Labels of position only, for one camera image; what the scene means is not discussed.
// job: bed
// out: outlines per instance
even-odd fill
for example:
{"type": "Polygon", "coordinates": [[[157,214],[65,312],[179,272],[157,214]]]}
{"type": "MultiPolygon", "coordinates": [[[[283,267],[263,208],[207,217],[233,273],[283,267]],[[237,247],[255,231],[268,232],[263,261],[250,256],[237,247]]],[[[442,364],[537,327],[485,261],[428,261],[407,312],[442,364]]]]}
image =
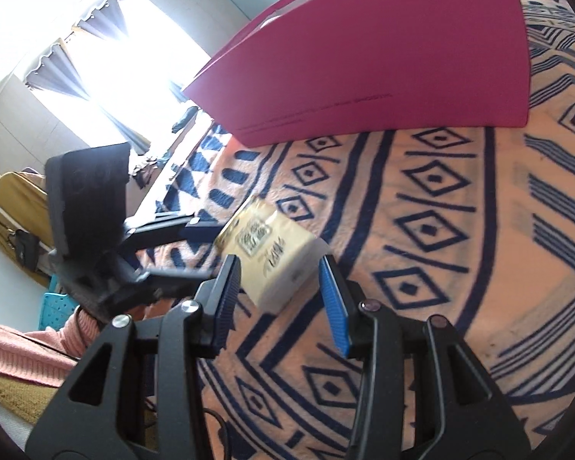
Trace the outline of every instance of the bed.
{"type": "MultiPolygon", "coordinates": [[[[566,0],[521,1],[532,61],[525,129],[436,127],[248,149],[200,115],[140,213],[224,222],[260,195],[328,242],[368,297],[403,316],[448,317],[534,446],[575,394],[575,14],[566,0]]],[[[140,260],[220,261],[209,245],[184,242],[140,260]]],[[[320,294],[302,289],[278,316],[240,294],[233,328],[227,350],[199,370],[234,458],[342,458],[360,368],[334,348],[320,294]]],[[[405,413],[408,445],[411,405],[405,413]]]]}

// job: clothing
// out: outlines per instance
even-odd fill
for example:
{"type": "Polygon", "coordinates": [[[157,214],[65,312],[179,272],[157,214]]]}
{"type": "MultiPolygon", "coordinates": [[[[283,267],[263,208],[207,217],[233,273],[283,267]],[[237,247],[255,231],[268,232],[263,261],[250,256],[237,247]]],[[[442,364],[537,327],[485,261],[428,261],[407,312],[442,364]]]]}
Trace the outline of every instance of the clothing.
{"type": "MultiPolygon", "coordinates": [[[[78,317],[79,330],[76,314],[59,331],[48,327],[24,335],[78,358],[100,332],[96,320],[83,311],[78,317]]],[[[22,337],[21,332],[0,325],[0,374],[58,388],[75,364],[72,359],[22,337]]]]}

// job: gray curtain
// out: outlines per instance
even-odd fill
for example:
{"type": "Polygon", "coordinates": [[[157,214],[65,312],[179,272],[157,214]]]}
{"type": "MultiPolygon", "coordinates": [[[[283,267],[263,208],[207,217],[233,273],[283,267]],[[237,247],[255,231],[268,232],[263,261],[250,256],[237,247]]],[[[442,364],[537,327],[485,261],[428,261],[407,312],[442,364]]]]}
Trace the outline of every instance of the gray curtain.
{"type": "Polygon", "coordinates": [[[81,76],[79,76],[77,69],[66,52],[66,44],[61,39],[51,47],[46,56],[40,58],[39,66],[26,77],[26,84],[31,88],[62,93],[63,95],[77,97],[96,104],[124,136],[126,141],[130,143],[136,154],[142,156],[149,150],[151,142],[148,139],[116,119],[110,112],[95,102],[87,92],[81,76]]]}
{"type": "Polygon", "coordinates": [[[127,37],[126,20],[118,0],[107,0],[95,8],[77,27],[101,39],[122,39],[127,37]]]}
{"type": "Polygon", "coordinates": [[[179,102],[184,103],[184,102],[187,102],[189,100],[189,98],[187,98],[183,94],[183,87],[180,84],[177,84],[172,79],[169,79],[168,85],[169,85],[170,92],[175,96],[175,98],[179,102]]]}

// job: blue plastic crate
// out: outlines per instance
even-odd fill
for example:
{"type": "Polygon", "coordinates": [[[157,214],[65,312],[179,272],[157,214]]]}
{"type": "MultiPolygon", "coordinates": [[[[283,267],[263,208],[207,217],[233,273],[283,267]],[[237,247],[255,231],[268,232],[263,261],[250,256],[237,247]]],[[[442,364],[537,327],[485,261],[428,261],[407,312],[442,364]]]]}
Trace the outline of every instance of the blue plastic crate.
{"type": "Polygon", "coordinates": [[[51,327],[60,330],[66,321],[75,312],[78,303],[66,294],[54,294],[46,292],[40,306],[40,318],[38,320],[38,330],[45,330],[51,327]]]}

